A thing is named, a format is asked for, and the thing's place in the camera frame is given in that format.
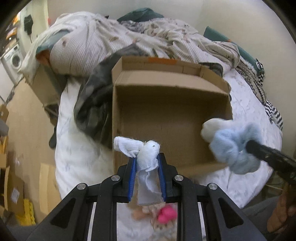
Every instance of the cardboard sheet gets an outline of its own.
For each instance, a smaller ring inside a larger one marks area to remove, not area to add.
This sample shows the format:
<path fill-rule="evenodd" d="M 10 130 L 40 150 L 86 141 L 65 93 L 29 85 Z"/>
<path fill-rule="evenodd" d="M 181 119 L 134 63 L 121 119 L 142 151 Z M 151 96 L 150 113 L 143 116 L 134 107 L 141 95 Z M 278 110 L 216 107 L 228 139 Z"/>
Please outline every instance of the cardboard sheet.
<path fill-rule="evenodd" d="M 10 167 L 0 169 L 0 205 L 18 215 L 24 215 L 24 182 L 11 172 Z"/>
<path fill-rule="evenodd" d="M 39 176 L 39 203 L 40 210 L 49 214 L 61 201 L 57 181 L 55 177 L 55 166 L 41 163 Z"/>
<path fill-rule="evenodd" d="M 230 87 L 207 67 L 177 60 L 124 56 L 112 70 L 112 136 L 160 143 L 182 175 L 205 174 L 217 163 L 200 136 L 210 118 L 232 119 Z M 128 158 L 113 153 L 114 171 Z"/>

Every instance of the pink pom pom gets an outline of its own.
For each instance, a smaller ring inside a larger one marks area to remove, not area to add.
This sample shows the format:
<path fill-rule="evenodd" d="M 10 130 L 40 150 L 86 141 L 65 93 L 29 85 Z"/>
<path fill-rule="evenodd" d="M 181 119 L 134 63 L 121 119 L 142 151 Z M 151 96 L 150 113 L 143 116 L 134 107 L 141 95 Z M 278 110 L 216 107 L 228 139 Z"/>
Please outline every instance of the pink pom pom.
<path fill-rule="evenodd" d="M 173 209 L 170 205 L 167 205 L 162 209 L 162 214 L 164 214 L 170 220 L 177 218 L 176 210 Z"/>
<path fill-rule="evenodd" d="M 164 206 L 159 210 L 157 220 L 162 224 L 166 224 L 171 220 L 177 218 L 177 211 L 174 210 L 170 205 Z"/>
<path fill-rule="evenodd" d="M 159 223 L 162 223 L 162 224 L 166 224 L 170 221 L 170 219 L 163 214 L 158 215 L 157 220 L 159 221 Z"/>

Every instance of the floor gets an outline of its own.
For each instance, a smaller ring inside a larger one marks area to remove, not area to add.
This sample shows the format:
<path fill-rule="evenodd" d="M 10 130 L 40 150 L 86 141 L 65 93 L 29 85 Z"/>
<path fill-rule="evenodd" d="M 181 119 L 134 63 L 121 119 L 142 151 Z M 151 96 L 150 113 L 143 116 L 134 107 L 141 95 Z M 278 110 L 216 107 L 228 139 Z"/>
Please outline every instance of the floor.
<path fill-rule="evenodd" d="M 8 163 L 25 182 L 24 196 L 33 203 L 36 222 L 40 222 L 45 217 L 39 207 L 40 163 L 54 165 L 54 150 L 48 146 L 54 128 L 25 80 L 16 87 L 7 108 Z"/>

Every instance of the teal pillow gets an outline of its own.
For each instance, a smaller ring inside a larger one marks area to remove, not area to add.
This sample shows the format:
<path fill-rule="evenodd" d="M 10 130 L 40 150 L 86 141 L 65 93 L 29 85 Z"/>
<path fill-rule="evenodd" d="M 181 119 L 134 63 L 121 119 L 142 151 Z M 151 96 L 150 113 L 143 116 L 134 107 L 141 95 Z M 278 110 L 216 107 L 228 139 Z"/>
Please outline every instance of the teal pillow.
<path fill-rule="evenodd" d="M 257 75 L 259 76 L 260 74 L 264 73 L 264 68 L 262 68 L 261 66 L 259 68 L 257 66 L 256 59 L 254 59 L 248 52 L 246 52 L 244 49 L 242 49 L 236 43 L 232 42 L 229 38 L 227 38 L 223 34 L 219 33 L 218 31 L 216 31 L 208 26 L 205 29 L 204 37 L 206 37 L 207 39 L 212 40 L 212 41 L 231 42 L 231 43 L 235 44 L 238 47 L 239 53 L 243 57 L 243 59 L 248 61 L 254 67 L 254 69 L 257 71 Z"/>

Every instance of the washing machine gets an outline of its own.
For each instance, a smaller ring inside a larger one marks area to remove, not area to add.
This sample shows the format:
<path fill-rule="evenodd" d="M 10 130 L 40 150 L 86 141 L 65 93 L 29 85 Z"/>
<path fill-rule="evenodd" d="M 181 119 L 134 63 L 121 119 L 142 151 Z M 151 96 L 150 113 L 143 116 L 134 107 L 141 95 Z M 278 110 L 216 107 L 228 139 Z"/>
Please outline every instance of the washing machine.
<path fill-rule="evenodd" d="M 14 85 L 17 85 L 23 78 L 23 74 L 19 72 L 24 57 L 20 51 L 20 46 L 16 44 L 12 47 L 2 58 L 3 66 L 6 69 L 7 74 L 11 78 Z"/>

